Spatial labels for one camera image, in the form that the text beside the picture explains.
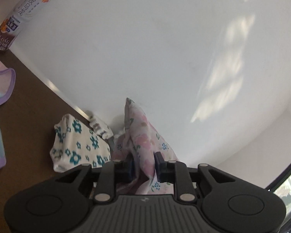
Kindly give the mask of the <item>pink floral child's dress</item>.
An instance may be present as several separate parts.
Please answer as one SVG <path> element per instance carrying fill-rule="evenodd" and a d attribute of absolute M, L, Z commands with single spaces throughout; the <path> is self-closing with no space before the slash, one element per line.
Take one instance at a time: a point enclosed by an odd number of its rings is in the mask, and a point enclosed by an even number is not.
<path fill-rule="evenodd" d="M 124 160 L 133 156 L 135 177 L 128 184 L 119 184 L 121 194 L 160 195 L 173 194 L 170 182 L 160 183 L 155 170 L 154 154 L 160 152 L 164 160 L 177 160 L 171 146 L 148 121 L 143 109 L 132 99 L 126 99 L 125 128 L 116 135 L 111 158 Z"/>

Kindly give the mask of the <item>oolong tea plastic bottle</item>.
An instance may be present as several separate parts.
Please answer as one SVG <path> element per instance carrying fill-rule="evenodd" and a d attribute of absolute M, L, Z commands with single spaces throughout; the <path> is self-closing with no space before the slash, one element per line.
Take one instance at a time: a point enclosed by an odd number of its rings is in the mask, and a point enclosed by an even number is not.
<path fill-rule="evenodd" d="M 35 14 L 51 0 L 21 0 L 0 25 L 0 50 L 8 50 Z"/>

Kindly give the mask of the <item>white blue-flowered folded cloth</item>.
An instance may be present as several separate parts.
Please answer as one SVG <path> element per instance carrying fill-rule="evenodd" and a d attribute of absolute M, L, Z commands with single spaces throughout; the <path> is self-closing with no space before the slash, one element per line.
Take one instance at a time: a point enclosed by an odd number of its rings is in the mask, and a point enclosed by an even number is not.
<path fill-rule="evenodd" d="M 82 164 L 99 168 L 111 160 L 107 142 L 72 115 L 64 115 L 54 130 L 50 157 L 55 172 L 64 173 Z"/>

